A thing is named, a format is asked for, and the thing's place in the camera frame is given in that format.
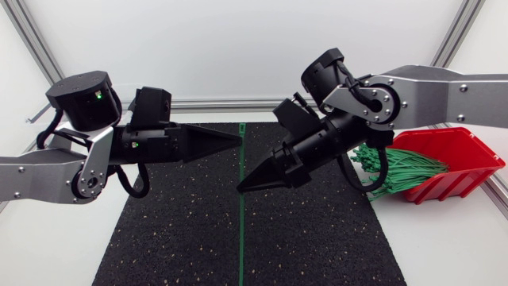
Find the red plastic crate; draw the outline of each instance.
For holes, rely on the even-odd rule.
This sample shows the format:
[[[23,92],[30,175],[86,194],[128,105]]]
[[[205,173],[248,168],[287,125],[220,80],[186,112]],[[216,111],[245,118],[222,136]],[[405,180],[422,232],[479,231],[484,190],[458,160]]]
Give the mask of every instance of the red plastic crate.
[[[406,131],[394,139],[390,148],[415,151],[449,166],[449,172],[435,175],[403,192],[408,201],[416,204],[427,199],[442,201],[452,195],[464,198],[506,165],[480,139],[462,127]]]

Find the bundle of green cable ties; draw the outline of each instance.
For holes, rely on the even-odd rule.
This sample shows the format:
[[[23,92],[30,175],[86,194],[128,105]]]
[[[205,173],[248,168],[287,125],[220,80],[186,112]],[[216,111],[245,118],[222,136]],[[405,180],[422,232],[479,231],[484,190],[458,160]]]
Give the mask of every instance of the bundle of green cable ties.
[[[380,172],[378,151],[368,148],[365,144],[353,150],[353,162],[360,162],[365,172]],[[388,175],[382,187],[373,191],[369,200],[373,201],[384,195],[409,190],[419,186],[429,178],[448,171],[448,165],[426,155],[401,149],[387,149]],[[374,182],[378,176],[370,176],[362,183]]]

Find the green line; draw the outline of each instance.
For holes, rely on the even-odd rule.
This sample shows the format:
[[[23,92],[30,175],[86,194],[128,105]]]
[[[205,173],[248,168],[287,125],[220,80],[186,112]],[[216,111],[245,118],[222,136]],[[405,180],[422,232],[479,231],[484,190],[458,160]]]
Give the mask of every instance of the green line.
[[[247,124],[240,123],[238,133],[241,137],[241,146],[240,146],[240,182],[244,179],[244,164],[245,164],[245,127]],[[238,268],[238,285],[244,285],[244,218],[245,218],[245,200],[244,194],[240,193],[240,265]]]

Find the white backdrop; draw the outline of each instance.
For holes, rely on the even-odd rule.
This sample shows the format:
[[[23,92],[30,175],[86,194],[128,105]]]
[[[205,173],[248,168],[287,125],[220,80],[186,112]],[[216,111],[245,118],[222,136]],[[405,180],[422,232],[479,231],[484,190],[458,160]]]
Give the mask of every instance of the white backdrop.
[[[353,75],[430,64],[461,0],[25,0],[65,75],[109,72],[122,99],[291,97],[338,47]]]

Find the black rubber mat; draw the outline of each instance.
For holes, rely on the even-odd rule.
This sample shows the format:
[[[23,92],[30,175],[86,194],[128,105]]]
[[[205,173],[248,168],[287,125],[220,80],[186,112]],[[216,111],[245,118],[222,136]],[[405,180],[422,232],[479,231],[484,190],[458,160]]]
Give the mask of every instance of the black rubber mat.
[[[278,123],[248,123],[247,171],[284,135]],[[149,165],[152,190],[128,199],[94,284],[238,285],[238,152]],[[311,176],[245,195],[244,285],[405,285],[366,196],[335,163]]]

